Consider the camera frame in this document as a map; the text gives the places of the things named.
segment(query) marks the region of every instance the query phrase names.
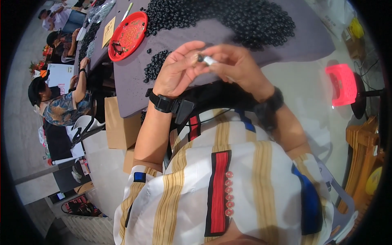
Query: button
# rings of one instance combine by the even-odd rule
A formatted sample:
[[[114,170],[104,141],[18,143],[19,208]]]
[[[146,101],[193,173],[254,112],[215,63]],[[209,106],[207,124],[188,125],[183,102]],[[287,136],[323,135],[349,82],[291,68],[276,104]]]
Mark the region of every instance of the button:
[[[233,188],[231,188],[231,187],[226,187],[225,192],[226,192],[226,193],[231,193],[231,192],[233,192]]]
[[[226,207],[231,209],[232,207],[234,207],[234,202],[233,201],[226,202]]]
[[[232,177],[233,177],[233,172],[227,171],[227,172],[226,172],[226,177],[227,177],[227,178],[232,178]]]
[[[225,181],[225,185],[226,186],[231,186],[233,184],[233,181],[231,181],[231,180],[226,180]]]
[[[226,196],[227,201],[232,201],[234,199],[234,196],[232,194],[229,194]]]
[[[232,210],[232,209],[226,209],[226,211],[225,211],[225,215],[226,216],[232,216],[234,214],[234,210]]]

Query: red stripe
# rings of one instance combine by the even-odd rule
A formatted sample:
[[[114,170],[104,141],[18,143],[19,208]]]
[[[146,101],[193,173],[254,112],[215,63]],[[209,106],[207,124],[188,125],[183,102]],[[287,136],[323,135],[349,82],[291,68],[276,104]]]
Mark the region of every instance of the red stripe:
[[[198,125],[197,117],[196,117],[196,116],[191,117],[191,119],[190,119],[189,121],[191,122],[191,125],[195,124],[195,126],[191,126],[191,132],[190,132],[190,134],[191,134],[191,140],[194,140],[194,139],[196,139],[197,136],[198,136],[198,135],[197,135],[197,127],[198,127],[199,125]]]
[[[212,191],[211,233],[225,231],[224,186],[228,162],[227,152],[216,153],[216,169]]]

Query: blue patch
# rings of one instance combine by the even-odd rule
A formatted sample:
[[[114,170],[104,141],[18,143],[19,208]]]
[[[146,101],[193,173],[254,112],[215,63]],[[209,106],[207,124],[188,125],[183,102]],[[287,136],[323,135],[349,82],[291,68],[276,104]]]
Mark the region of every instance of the blue patch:
[[[133,182],[143,182],[143,183],[146,183],[146,173],[135,172],[133,174]]]
[[[256,129],[254,128],[252,121],[245,116],[245,111],[237,109],[234,111],[240,115],[241,122],[245,124],[245,129],[256,133]]]
[[[323,210],[320,198],[312,182],[297,167],[292,165],[291,172],[298,176],[301,182],[301,230],[302,235],[315,234],[323,226]]]

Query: red plate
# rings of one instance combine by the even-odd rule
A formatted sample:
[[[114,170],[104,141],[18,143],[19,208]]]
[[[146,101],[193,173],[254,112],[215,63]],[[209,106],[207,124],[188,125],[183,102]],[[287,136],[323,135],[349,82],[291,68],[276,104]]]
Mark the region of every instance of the red plate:
[[[144,38],[144,31],[147,27],[147,14],[139,11],[135,12],[123,20],[116,28],[109,42],[109,58],[116,62],[132,54],[140,45]],[[120,43],[123,49],[121,54],[116,53],[113,42]]]

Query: hand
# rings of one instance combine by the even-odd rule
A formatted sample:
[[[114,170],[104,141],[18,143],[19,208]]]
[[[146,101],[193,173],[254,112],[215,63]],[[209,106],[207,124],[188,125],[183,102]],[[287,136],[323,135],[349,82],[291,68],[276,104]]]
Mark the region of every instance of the hand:
[[[90,59],[88,57],[84,57],[82,61],[80,62],[80,68],[84,69],[86,68],[87,64],[90,63]]]
[[[211,56],[219,63],[209,66],[225,82],[236,82],[258,101],[274,93],[274,86],[261,72],[249,51],[243,47],[221,44],[205,49],[203,55]]]
[[[73,75],[71,77],[71,82],[69,84],[69,89],[73,89],[75,87],[76,81],[78,80],[78,75]]]
[[[201,41],[187,42],[169,54],[156,79],[154,94],[176,98],[198,75],[207,73],[205,64],[197,62],[198,49],[204,46]]]
[[[78,36],[78,33],[80,31],[80,28],[76,29],[73,33],[72,33],[72,39],[76,40],[76,37]]]

